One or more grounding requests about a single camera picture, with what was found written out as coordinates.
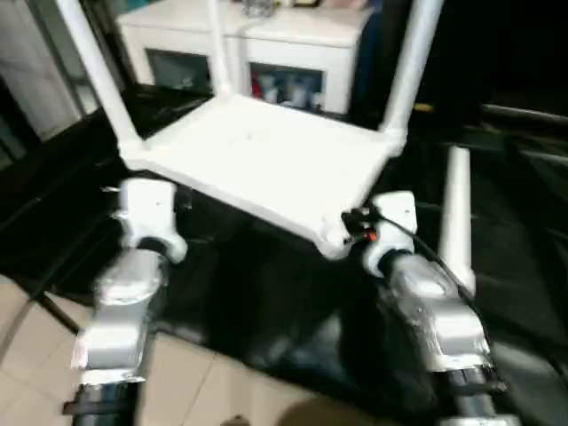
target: white cabinet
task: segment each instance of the white cabinet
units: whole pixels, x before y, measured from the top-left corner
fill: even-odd
[[[359,36],[369,12],[280,8],[268,19],[253,20],[244,15],[241,3],[220,1],[229,73],[240,93],[259,96],[261,91],[263,98],[273,95],[273,101],[283,103],[282,88],[294,86],[288,97],[317,95],[326,111],[346,112]],[[160,54],[209,60],[205,0],[163,0],[123,14],[117,22],[140,83],[160,83],[158,74],[165,72],[156,59]],[[187,83],[195,73],[189,67]]]
[[[24,0],[0,0],[0,75],[41,139],[81,117]]]

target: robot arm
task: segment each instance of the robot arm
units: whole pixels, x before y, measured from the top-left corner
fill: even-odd
[[[154,319],[165,299],[170,265],[186,252],[174,226],[169,182],[130,179],[117,215],[124,251],[99,278],[91,324],[75,341],[72,367],[82,371],[75,400],[64,405],[73,424],[133,425]]]
[[[368,208],[343,214],[352,241],[369,241],[368,273],[384,278],[414,331],[424,366],[444,405],[440,426],[520,426],[498,414],[492,395],[505,391],[493,373],[490,347],[466,288],[437,264],[414,253],[417,223],[409,192],[381,194]]]

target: white pole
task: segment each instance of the white pole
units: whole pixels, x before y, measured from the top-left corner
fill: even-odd
[[[223,21],[221,20],[221,11],[219,10],[218,0],[207,0],[207,8],[209,12],[209,25],[211,27],[211,42],[213,46],[213,52],[210,58],[211,67],[213,68],[215,92],[217,95],[230,95],[233,93],[233,87],[231,85],[229,69],[227,66],[228,58],[225,48]]]
[[[78,0],[56,0],[118,140],[121,156],[144,149]]]
[[[414,108],[443,3],[444,0],[414,0],[406,25],[389,103],[379,129],[387,137],[393,137],[400,143],[400,151],[406,143],[408,120]]]
[[[463,286],[475,295],[476,279],[471,271],[470,198],[469,150],[453,146],[448,160],[439,254]]]

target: joint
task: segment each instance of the joint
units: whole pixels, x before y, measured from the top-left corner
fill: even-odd
[[[146,146],[141,137],[123,138],[118,140],[118,154],[127,164],[144,155]]]
[[[399,157],[406,145],[408,129],[393,128],[389,125],[384,125],[379,128],[379,132],[381,134],[381,140],[392,146],[390,156]]]

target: tiled floor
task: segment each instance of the tiled floor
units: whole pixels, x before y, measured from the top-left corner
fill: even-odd
[[[79,324],[90,313],[55,298]],[[0,343],[26,298],[0,276]],[[70,424],[59,415],[77,373],[69,369],[73,337],[33,307],[0,364],[0,424]],[[166,335],[154,346],[142,426],[364,426],[378,422],[345,405],[246,369],[224,356]]]

